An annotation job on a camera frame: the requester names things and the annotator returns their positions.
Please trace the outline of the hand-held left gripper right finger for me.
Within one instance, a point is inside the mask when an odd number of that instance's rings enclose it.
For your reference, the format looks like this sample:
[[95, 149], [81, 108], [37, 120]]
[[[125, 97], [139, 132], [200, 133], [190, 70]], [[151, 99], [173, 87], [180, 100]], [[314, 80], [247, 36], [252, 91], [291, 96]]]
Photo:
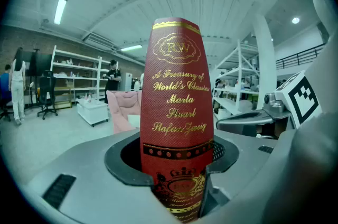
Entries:
[[214, 131], [225, 154], [216, 164], [236, 161], [227, 170], [207, 169], [209, 188], [202, 221], [262, 221], [266, 204], [286, 165], [294, 138], [293, 130], [278, 140]]

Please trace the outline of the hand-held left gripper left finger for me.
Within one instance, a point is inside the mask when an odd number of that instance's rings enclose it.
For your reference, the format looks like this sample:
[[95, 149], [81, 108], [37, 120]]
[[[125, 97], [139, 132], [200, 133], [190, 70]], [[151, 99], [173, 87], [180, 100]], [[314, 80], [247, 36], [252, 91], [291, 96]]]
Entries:
[[52, 223], [169, 223], [170, 214], [140, 170], [139, 131], [78, 144], [27, 185]]

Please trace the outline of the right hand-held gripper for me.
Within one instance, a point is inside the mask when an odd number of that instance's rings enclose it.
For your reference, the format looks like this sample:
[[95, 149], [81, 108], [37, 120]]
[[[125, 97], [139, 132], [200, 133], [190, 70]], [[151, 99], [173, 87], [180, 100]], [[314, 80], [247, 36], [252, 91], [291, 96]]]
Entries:
[[264, 97], [263, 110], [218, 120], [216, 129], [249, 137], [274, 137], [275, 120], [290, 117], [293, 127], [322, 113], [318, 98], [302, 70]]

